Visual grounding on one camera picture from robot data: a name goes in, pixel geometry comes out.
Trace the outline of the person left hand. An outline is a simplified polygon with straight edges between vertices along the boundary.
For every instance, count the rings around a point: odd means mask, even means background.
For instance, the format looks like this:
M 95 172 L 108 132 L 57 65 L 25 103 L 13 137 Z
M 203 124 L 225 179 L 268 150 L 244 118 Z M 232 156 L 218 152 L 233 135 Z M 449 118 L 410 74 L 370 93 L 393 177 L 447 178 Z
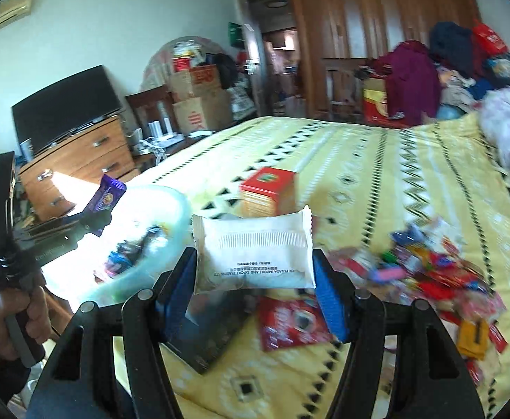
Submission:
M 0 358 L 16 360 L 19 358 L 14 348 L 6 323 L 6 318 L 26 312 L 29 320 L 26 325 L 27 334 L 38 344 L 50 338 L 51 324 L 46 295 L 42 287 L 37 286 L 31 293 L 15 288 L 0 291 Z

